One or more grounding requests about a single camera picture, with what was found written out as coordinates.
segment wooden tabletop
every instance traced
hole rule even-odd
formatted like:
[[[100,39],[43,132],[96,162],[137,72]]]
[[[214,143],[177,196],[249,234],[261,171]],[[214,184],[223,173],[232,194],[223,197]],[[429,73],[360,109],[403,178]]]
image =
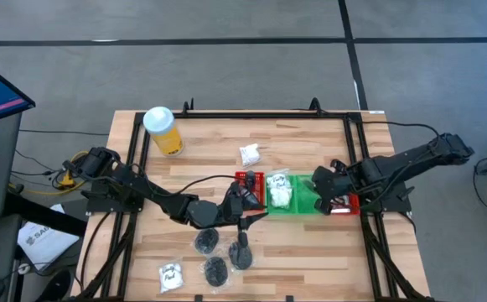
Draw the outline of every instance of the wooden tabletop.
[[[115,112],[107,143],[123,159],[127,157],[134,115],[134,111]],[[382,113],[362,112],[362,117],[366,121],[386,120]],[[311,174],[318,165],[328,165],[331,159],[349,163],[340,120],[177,119],[176,125],[185,141],[184,151],[178,157],[165,158],[154,143],[148,152],[148,177],[167,190],[181,189],[190,181],[212,174],[234,174],[241,170],[239,147],[251,143],[260,145],[262,156],[262,161],[252,166],[254,171],[289,168],[294,174]],[[353,134],[357,158],[361,159],[355,126]],[[394,154],[387,125],[366,124],[365,135],[371,156]],[[136,162],[142,139],[138,141]],[[186,192],[221,202],[230,182],[213,179]],[[89,219],[85,243],[102,216],[96,214]],[[114,216],[106,219],[92,244],[86,264],[87,283],[106,261]],[[415,289],[429,295],[412,225],[396,213],[386,213],[384,220],[393,260]],[[235,241],[235,227],[218,230],[223,244]],[[192,300],[196,294],[202,294],[206,301],[285,300],[286,295],[312,301],[373,300],[358,216],[267,216],[248,232],[255,259],[252,267],[231,273],[230,285],[218,294],[211,293],[199,270],[205,257],[191,245],[197,233],[191,226],[171,221],[157,205],[145,200],[138,216],[126,300]],[[231,268],[227,254],[223,257]],[[174,259],[183,265],[185,285],[160,294],[158,267]],[[382,291],[387,294],[384,268],[379,260],[377,263]],[[120,262],[116,268],[111,294],[117,291]],[[76,284],[73,293],[78,292]]]

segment black cable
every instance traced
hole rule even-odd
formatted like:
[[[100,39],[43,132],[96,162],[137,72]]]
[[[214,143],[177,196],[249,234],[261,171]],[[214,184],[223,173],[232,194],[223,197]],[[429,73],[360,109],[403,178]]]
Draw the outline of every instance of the black cable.
[[[414,233],[417,233],[417,225],[414,223],[414,220],[406,213],[406,212],[398,212],[401,216],[404,216],[409,222],[412,224],[412,228],[414,229]]]
[[[51,185],[42,184],[42,183],[39,183],[39,182],[36,182],[36,181],[26,180],[26,179],[23,179],[23,178],[21,178],[21,177],[19,177],[19,176],[17,176],[17,175],[14,175],[14,174],[10,174],[10,176],[15,177],[15,178],[17,178],[17,179],[19,179],[19,180],[22,180],[22,181],[24,181],[24,182],[27,182],[27,183],[33,184],[33,185],[43,185],[43,186],[51,187]]]
[[[59,182],[59,177],[66,173],[66,171],[64,170],[61,170],[52,180],[51,180],[51,186],[54,188],[54,189],[57,189],[57,190],[63,190],[64,188],[62,187],[62,184]]]
[[[402,126],[402,127],[422,127],[433,131],[433,133],[435,133],[436,136],[440,135],[438,134],[438,131],[435,130],[435,128],[423,123],[384,122],[384,121],[375,121],[375,122],[362,121],[362,123],[383,123],[383,124],[391,124],[391,125]]]
[[[100,229],[101,224],[105,221],[105,219],[107,219],[107,217],[110,214],[111,214],[110,212],[107,212],[101,218],[100,222],[98,222],[98,225],[96,226],[96,228],[94,228],[94,231],[92,232],[92,236],[91,236],[91,239],[89,240],[89,243],[86,245],[85,255],[83,256],[83,263],[81,264],[80,284],[84,284],[84,281],[85,281],[85,264],[86,264],[86,259],[87,259],[88,255],[89,255],[89,251],[91,250],[91,245],[92,245],[92,242],[94,241],[94,237],[98,233],[98,230]]]
[[[211,176],[208,176],[208,177],[204,177],[203,179],[199,179],[199,180],[195,180],[189,184],[187,184],[183,189],[181,190],[178,190],[174,193],[170,193],[170,194],[161,194],[159,192],[157,192],[156,190],[154,190],[151,186],[150,186],[150,180],[148,180],[148,176],[146,175],[146,173],[144,172],[144,169],[139,166],[138,164],[132,164],[132,166],[136,166],[137,168],[139,168],[139,172],[142,173],[142,175],[144,176],[144,179],[147,181],[147,185],[148,185],[148,188],[156,195],[160,195],[162,197],[170,197],[170,196],[175,196],[175,195],[178,195],[178,194],[181,194],[182,192],[184,192],[185,190],[187,190],[190,186],[192,185],[196,185],[200,182],[203,182],[203,181],[206,181],[206,180],[211,180],[211,179],[214,179],[214,178],[230,178],[230,179],[234,179],[234,180],[244,180],[242,178],[239,178],[239,177],[235,177],[235,176],[232,176],[232,175],[211,175]]]
[[[73,255],[71,255],[71,256],[66,256],[66,257],[57,258],[57,259],[62,260],[62,259],[67,259],[67,258],[74,258],[74,257],[77,257],[78,255],[79,255],[79,253],[76,253],[76,254],[73,254]],[[37,264],[51,264],[51,263],[53,263],[53,262],[44,262],[44,263],[27,263],[27,265],[28,265],[29,267],[31,267],[31,268],[32,268],[32,267],[34,267],[34,266],[35,266],[35,265],[37,265]],[[75,264],[63,265],[63,266],[62,266],[62,267],[60,267],[60,268],[66,268],[66,267],[73,266],[73,265],[76,265],[76,264],[77,264],[77,263],[75,263]],[[17,271],[19,271],[20,269],[23,269],[23,268],[18,267],[18,268],[16,268],[16,269],[14,269],[14,270],[13,270],[11,273],[9,273],[9,274],[7,274],[6,276],[4,276],[4,277],[2,278],[2,280],[6,280],[7,278],[9,278],[10,276],[12,276],[14,273],[16,273]]]
[[[485,201],[481,198],[478,192],[478,187],[476,186],[476,175],[478,174],[478,165],[486,161],[487,158],[480,159],[478,163],[474,166],[474,172],[472,173],[472,186],[474,187],[474,192],[476,192],[476,196],[478,197],[479,202],[481,202],[482,205],[484,205],[487,208],[487,204]]]
[[[70,266],[74,266],[74,265],[75,264],[70,264],[70,265],[62,266],[60,268],[56,268],[51,273],[39,273],[36,270],[34,271],[34,273],[36,273],[40,277],[49,277],[52,274],[56,273],[56,271],[59,270],[59,269],[61,269],[61,268],[70,267]],[[77,281],[77,284],[80,286],[81,291],[83,291],[84,290],[83,283],[77,278],[77,275],[75,274],[75,272],[73,272],[72,275],[74,276],[75,281]]]
[[[20,132],[29,132],[29,133],[63,133],[63,134],[83,134],[83,135],[94,135],[94,136],[108,136],[109,133],[87,133],[82,131],[46,131],[46,130],[28,130],[28,129],[19,129]]]
[[[33,160],[33,161],[34,161],[36,164],[39,164],[39,165],[41,165],[42,167],[44,167],[44,168],[46,168],[46,169],[48,169],[48,170],[55,171],[55,169],[51,169],[51,168],[50,168],[50,167],[48,167],[47,165],[40,163],[40,162],[39,162],[37,159],[32,158],[32,157],[30,157],[30,156],[25,156],[25,155],[21,154],[21,153],[20,153],[20,152],[19,152],[17,149],[16,149],[16,153],[17,153],[19,156],[23,157],[24,159],[31,159],[31,160]]]
[[[42,173],[24,173],[24,172],[18,172],[18,171],[10,171],[10,173],[20,174],[20,175],[24,175],[24,176],[39,176],[39,175],[49,176],[49,175],[52,175],[52,174],[57,173],[57,172],[59,172],[59,171],[58,170],[56,170],[56,171],[45,171]]]

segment cable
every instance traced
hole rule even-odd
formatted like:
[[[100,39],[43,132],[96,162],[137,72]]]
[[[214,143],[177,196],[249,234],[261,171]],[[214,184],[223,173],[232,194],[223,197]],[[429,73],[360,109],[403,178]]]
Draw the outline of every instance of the cable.
[[[85,281],[85,264],[86,264],[86,258],[89,255],[89,251],[91,250],[91,245],[92,242],[94,241],[94,237],[98,233],[98,230],[101,227],[101,224],[107,219],[107,217],[110,215],[110,212],[107,212],[101,219],[100,222],[98,222],[98,225],[94,228],[94,231],[92,232],[91,239],[89,240],[89,243],[86,245],[86,250],[85,250],[85,255],[83,256],[83,263],[81,264],[81,273],[80,273],[80,284],[84,284],[83,282]]]
[[[63,133],[63,134],[83,134],[83,135],[94,135],[94,136],[108,136],[109,133],[87,133],[82,131],[46,131],[46,130],[30,130],[30,129],[19,129],[20,132],[28,133]]]
[[[74,266],[74,265],[75,264],[69,264],[69,265],[64,265],[64,266],[62,266],[60,268],[55,268],[51,273],[39,273],[36,270],[34,271],[34,273],[36,273],[40,277],[49,277],[52,274],[54,274],[57,270],[59,270],[61,268],[71,267],[71,266]],[[75,272],[72,272],[72,275],[74,276],[75,281],[77,281],[77,284],[79,285],[81,291],[83,291],[84,290],[83,283],[77,278],[77,275],[75,274]]]
[[[66,256],[66,257],[62,257],[62,258],[58,258],[58,259],[59,259],[59,260],[62,260],[62,259],[67,259],[67,258],[74,258],[74,257],[77,257],[78,255],[79,255],[79,253],[76,253],[76,254],[73,254],[73,255],[71,255],[71,256]],[[51,264],[51,263],[53,263],[53,262],[43,262],[43,263],[26,263],[26,264],[27,264],[29,267],[31,267],[31,268],[32,268],[33,266],[35,266],[35,265],[37,265],[37,264]],[[62,267],[60,267],[60,268],[66,268],[66,267],[73,266],[73,265],[75,265],[75,264],[63,265],[63,266],[62,266]],[[18,268],[16,268],[16,269],[14,269],[14,270],[13,270],[11,273],[9,273],[9,274],[7,274],[6,276],[4,276],[4,277],[2,278],[2,280],[6,280],[7,278],[9,278],[10,276],[12,276],[14,273],[16,273],[17,271],[19,271],[20,269],[23,269],[23,268],[18,267]]]
[[[41,165],[42,167],[44,167],[44,168],[46,168],[46,169],[49,169],[49,170],[55,171],[55,169],[51,169],[51,168],[50,168],[50,167],[48,167],[47,165],[40,163],[40,162],[39,162],[37,159],[32,158],[32,157],[30,157],[30,156],[25,156],[25,155],[21,154],[21,153],[20,153],[20,152],[19,152],[17,149],[16,149],[16,153],[17,153],[19,156],[23,157],[24,159],[31,159],[31,160],[33,160],[33,161],[34,161],[36,164],[39,164],[39,165]]]
[[[398,212],[401,216],[404,216],[409,222],[412,224],[412,228],[414,229],[414,233],[417,233],[417,225],[414,223],[414,220],[406,213],[406,212]]]
[[[206,181],[206,180],[211,180],[211,179],[214,179],[214,178],[230,178],[230,179],[234,179],[234,180],[244,180],[242,178],[239,178],[239,177],[235,177],[235,176],[232,176],[232,175],[211,175],[211,176],[208,176],[208,177],[204,177],[203,179],[199,179],[199,180],[195,180],[189,184],[187,184],[183,189],[181,190],[178,190],[174,193],[170,193],[170,194],[161,194],[159,192],[157,192],[156,190],[154,190],[151,186],[150,186],[150,180],[148,180],[148,176],[146,175],[146,173],[144,172],[144,169],[139,166],[138,164],[132,164],[132,166],[136,166],[137,168],[139,168],[139,171],[142,173],[142,175],[144,176],[144,179],[147,181],[147,185],[148,185],[148,188],[156,195],[160,195],[162,197],[170,197],[170,196],[175,196],[175,195],[178,195],[178,194],[181,194],[182,192],[184,192],[185,190],[187,190],[190,186],[192,185],[196,185],[200,182],[203,182],[203,181]]]
[[[429,129],[431,131],[433,131],[433,133],[435,133],[436,136],[439,136],[440,134],[438,134],[438,131],[435,130],[435,128],[427,125],[427,124],[422,124],[422,123],[404,123],[404,122],[365,122],[365,121],[362,121],[362,123],[381,123],[381,124],[391,124],[391,125],[396,125],[396,126],[403,126],[403,127],[422,127],[422,128],[426,128],[426,129]]]
[[[58,196],[58,195],[63,195],[70,193],[73,190],[79,189],[82,185],[85,184],[85,181],[81,181],[79,184],[77,184],[73,188],[69,188],[68,190],[62,190],[61,192],[43,192],[43,191],[37,191],[37,190],[25,190],[25,192],[31,193],[31,194],[38,194],[38,195],[47,195],[47,196]],[[16,185],[9,183],[9,187],[16,189]]]
[[[18,171],[10,171],[10,173],[20,174],[20,175],[24,175],[24,176],[38,176],[38,175],[48,176],[48,175],[52,175],[56,172],[59,172],[59,171],[58,170],[51,170],[51,171],[45,171],[42,173],[25,173],[25,172],[18,172]]]
[[[72,159],[71,161],[74,162],[76,160],[79,160],[80,159],[80,156],[81,155],[85,155],[85,154],[88,154],[87,151],[80,151],[78,153],[76,153],[74,156],[72,156]],[[50,175],[50,174],[54,174],[54,173],[58,173],[52,180],[51,180],[51,186],[53,186],[53,188],[55,189],[59,189],[57,186],[54,185],[54,182],[57,181],[57,183],[59,183],[58,180],[56,180],[60,175],[62,175],[63,173],[65,173],[66,171],[63,171],[62,169],[61,170],[55,170],[53,172],[51,171],[46,171],[44,173],[42,173],[42,175]],[[44,192],[44,191],[37,191],[37,190],[25,190],[25,192],[28,192],[28,193],[31,193],[31,194],[37,194],[37,195],[47,195],[47,196],[58,196],[58,195],[64,195],[64,194],[68,194],[70,193],[71,191],[74,191],[74,190],[77,190],[79,189],[82,185],[84,185],[86,182],[85,181],[81,181],[79,184],[77,184],[76,186],[72,187],[72,188],[69,188],[68,190],[62,190],[60,192]],[[12,184],[12,183],[8,183],[8,186],[11,187],[11,188],[14,188],[16,189],[16,185]]]
[[[478,192],[478,187],[476,186],[476,175],[478,174],[478,165],[486,161],[487,158],[480,159],[478,163],[474,166],[474,172],[472,173],[472,186],[474,187],[474,192],[476,192],[476,196],[478,197],[479,202],[481,202],[482,205],[484,205],[487,208],[487,204],[485,201],[481,198]]]
[[[36,182],[36,181],[31,181],[31,180],[25,180],[25,179],[23,179],[23,178],[21,178],[21,177],[19,177],[17,175],[14,175],[14,174],[10,174],[10,176],[15,177],[15,178],[17,178],[19,180],[22,180],[24,182],[33,184],[33,185],[43,185],[43,186],[51,187],[51,185],[46,185],[46,184],[42,184],[42,183],[39,183],[39,182]]]

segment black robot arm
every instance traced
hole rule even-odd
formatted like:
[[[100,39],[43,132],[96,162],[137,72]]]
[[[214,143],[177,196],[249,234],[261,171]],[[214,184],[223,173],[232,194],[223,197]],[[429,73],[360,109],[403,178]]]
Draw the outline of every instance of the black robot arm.
[[[123,164],[117,152],[107,148],[92,148],[85,159],[78,164],[66,160],[64,167],[84,180],[100,182],[102,190],[82,191],[87,198],[127,202],[136,198],[146,198],[158,204],[170,219],[182,224],[190,224],[197,229],[210,227],[238,226],[246,230],[265,215],[241,218],[244,211],[263,210],[254,195],[240,186],[239,181],[232,182],[225,199],[219,205],[207,200],[200,200],[197,195],[170,193],[154,184],[143,171],[135,172],[133,165]]]
[[[333,160],[334,172],[321,166],[313,172],[314,189],[320,196],[315,208],[328,215],[337,198],[352,193],[360,197],[362,211],[410,210],[406,199],[414,188],[406,189],[404,181],[439,165],[464,164],[472,154],[473,149],[458,135],[444,133],[390,157],[375,156],[350,166]]]

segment paper sheet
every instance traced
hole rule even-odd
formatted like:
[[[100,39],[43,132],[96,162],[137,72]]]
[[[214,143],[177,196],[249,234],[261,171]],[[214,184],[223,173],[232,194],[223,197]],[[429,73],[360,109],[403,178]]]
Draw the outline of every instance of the paper sheet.
[[[62,205],[54,205],[51,210],[65,212]],[[18,234],[18,245],[39,271],[47,268],[77,240],[79,237],[75,235],[56,231],[32,222],[27,222]]]

